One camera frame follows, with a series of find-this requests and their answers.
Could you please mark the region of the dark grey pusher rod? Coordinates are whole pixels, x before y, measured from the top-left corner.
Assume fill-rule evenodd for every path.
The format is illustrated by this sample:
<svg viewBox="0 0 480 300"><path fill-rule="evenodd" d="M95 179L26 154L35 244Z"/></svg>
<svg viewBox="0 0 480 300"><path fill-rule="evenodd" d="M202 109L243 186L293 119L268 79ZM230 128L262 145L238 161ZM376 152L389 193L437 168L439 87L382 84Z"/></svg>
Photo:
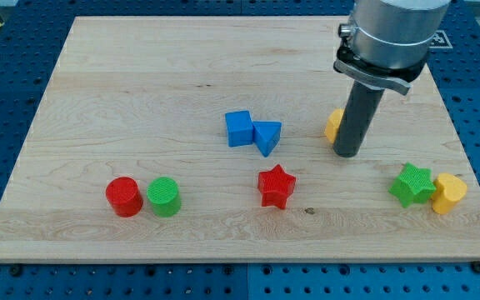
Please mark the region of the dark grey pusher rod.
<svg viewBox="0 0 480 300"><path fill-rule="evenodd" d="M332 146L337 155L352 158L358 154L383 94L381 88L369 87L358 81L353 83Z"/></svg>

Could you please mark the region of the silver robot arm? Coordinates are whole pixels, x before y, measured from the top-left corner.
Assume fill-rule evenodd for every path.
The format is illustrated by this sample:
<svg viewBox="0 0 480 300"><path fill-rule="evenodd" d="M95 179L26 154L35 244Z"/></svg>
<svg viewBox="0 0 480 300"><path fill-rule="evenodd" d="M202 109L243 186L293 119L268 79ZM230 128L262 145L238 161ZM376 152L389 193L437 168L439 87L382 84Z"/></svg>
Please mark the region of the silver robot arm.
<svg viewBox="0 0 480 300"><path fill-rule="evenodd" d="M358 0L347 22L333 68L353 79L333 142L345 158L358 154L384 92L407 95L428 59L448 0Z"/></svg>

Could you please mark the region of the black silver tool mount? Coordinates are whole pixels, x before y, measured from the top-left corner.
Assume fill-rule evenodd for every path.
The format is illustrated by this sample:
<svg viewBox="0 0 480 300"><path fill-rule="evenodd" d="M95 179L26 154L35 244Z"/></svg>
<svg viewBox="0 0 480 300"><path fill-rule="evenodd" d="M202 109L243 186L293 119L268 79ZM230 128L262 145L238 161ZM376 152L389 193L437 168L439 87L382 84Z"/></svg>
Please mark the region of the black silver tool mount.
<svg viewBox="0 0 480 300"><path fill-rule="evenodd" d="M427 57L416 64L399 69L379 67L357 57L350 47L341 44L337 50L333 68L362 84L374 88L390 89L407 95L414 81L422 72Z"/></svg>

